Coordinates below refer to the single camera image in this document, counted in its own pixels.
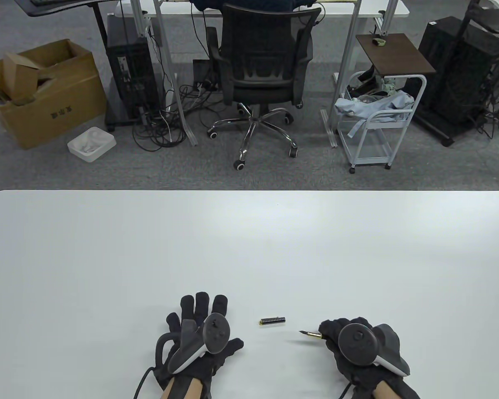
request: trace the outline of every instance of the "light blue cloth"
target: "light blue cloth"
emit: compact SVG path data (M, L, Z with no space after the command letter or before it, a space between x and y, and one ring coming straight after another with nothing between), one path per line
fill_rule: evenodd
M353 137L358 129L375 112L383 110L409 110L414 105L414 98L399 90L396 94L384 97L383 99L373 101L372 103L363 103L361 101L352 101L348 99L337 99L335 107L337 111L345 116L354 116L360 120L353 126L348 133L348 137ZM407 114L381 114L372 119L373 122L394 122L406 119Z

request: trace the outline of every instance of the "human hand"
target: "human hand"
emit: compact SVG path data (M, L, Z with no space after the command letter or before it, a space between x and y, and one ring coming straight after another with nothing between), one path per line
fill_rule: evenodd
M352 319L326 320L320 324L318 331L325 339L327 348L333 352L339 372L353 385L356 385L356 397L371 397L377 385L386 382L392 390L402 399L419 399L403 378L392 373L382 366L368 365L357 366L348 361L338 347L338 336L342 329L350 323L359 323L372 328L371 324L362 317Z
M200 327L208 316L208 309L208 294L206 292L199 292L196 294L195 309L194 297L192 295L186 295L181 298L181 320L177 313L170 313L166 317L166 323L168 324L170 333L174 333L175 338L174 344L170 349L170 352L168 352L168 356L164 362L164 343L160 344L160 341L158 341L158 345L155 348L154 376L163 390L166 389L166 386L168 386L168 383L172 377L175 376L168 372L168 363L180 346L181 321L185 319L193 320L195 321L196 326ZM227 313L227 298L225 296L217 295L215 297L212 306L212 313L219 313L225 316ZM204 397L204 394L207 394L210 391L212 377L216 374L217 370L223 366L225 359L230 357L243 346L244 342L239 338L230 340L220 353L205 353L202 357L198 357L188 367L176 374L176 376L189 376L200 380L204 386L204 392L202 392L202 397Z

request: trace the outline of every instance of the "black mesh chair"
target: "black mesh chair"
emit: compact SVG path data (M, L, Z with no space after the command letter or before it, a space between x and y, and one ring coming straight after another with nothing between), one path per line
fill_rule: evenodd
M253 133L260 125L280 133L291 145L289 156L297 156L297 144L286 131L268 120L280 114L286 125L294 118L285 108L269 104L290 101L303 106L305 72L312 59L311 30L321 8L297 12L263 12L226 4L223 6L222 46L217 31L207 27L209 54L220 77L223 102L237 103L241 118L215 122L207 131L217 136L221 126L249 123L235 169L244 168Z

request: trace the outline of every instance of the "black pc case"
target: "black pc case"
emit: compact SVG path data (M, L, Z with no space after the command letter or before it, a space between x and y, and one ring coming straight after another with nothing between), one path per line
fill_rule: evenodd
M419 46L434 69L445 72L427 76L417 119L428 121L446 137L483 123L485 106L499 81L499 37L472 25L447 61L449 66L442 68L461 23L455 17L428 23ZM415 95L413 85L407 84L404 90Z
M128 117L138 118L141 106L158 114L164 95L159 95L147 38L137 35L133 17L107 16L107 58Z

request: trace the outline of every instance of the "white plastic tray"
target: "white plastic tray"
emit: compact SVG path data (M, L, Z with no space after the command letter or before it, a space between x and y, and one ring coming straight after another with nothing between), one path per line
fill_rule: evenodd
M71 154L86 162L100 158L116 145L114 136L100 128L90 128L70 141L67 146Z

